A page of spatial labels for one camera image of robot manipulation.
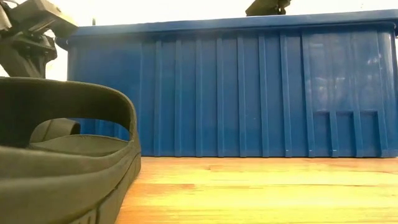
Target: white wall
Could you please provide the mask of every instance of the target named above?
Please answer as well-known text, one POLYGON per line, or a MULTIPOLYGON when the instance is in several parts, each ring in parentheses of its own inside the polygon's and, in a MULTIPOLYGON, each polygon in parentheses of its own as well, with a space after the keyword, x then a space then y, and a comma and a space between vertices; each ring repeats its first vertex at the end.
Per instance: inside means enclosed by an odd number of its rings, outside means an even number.
MULTIPOLYGON (((79 26, 244 17, 253 0, 51 0, 72 16, 79 26)), ((398 0, 292 0, 287 14, 398 9, 398 0)), ((58 58, 47 64, 47 77, 67 79, 67 53, 57 47, 58 58)), ((0 76, 5 76, 0 67, 0 76)))

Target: wooden surface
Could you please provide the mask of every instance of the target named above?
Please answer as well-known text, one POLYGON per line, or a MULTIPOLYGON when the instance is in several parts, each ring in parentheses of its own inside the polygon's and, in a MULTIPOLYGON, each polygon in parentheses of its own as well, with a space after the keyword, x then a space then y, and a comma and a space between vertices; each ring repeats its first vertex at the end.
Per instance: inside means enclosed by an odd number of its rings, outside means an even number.
POLYGON ((398 223, 398 159, 144 157, 117 223, 398 223))

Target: blue plastic bin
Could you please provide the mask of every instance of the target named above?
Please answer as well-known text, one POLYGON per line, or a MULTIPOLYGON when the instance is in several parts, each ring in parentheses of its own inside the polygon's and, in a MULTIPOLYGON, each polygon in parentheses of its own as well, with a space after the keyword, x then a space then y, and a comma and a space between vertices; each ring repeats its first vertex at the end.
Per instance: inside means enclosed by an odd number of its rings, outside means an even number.
MULTIPOLYGON (((398 10, 244 17, 57 42, 69 80, 130 97, 143 156, 397 157, 397 22, 398 10)), ((127 138, 105 121, 82 131, 127 138)))

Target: bin lid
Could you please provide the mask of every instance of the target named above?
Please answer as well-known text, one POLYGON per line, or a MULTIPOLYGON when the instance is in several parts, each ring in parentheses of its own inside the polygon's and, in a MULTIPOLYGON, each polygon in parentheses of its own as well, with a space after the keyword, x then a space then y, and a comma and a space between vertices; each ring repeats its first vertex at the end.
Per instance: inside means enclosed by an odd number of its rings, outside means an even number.
POLYGON ((88 26, 79 27, 77 32, 67 39, 56 39, 56 43, 61 48, 67 50, 68 40, 86 36, 123 35, 150 32, 179 32, 209 29, 266 29, 283 27, 328 26, 334 24, 360 24, 368 22, 392 22, 396 25, 398 23, 398 9, 293 16, 252 16, 232 19, 154 22, 111 26, 88 26))

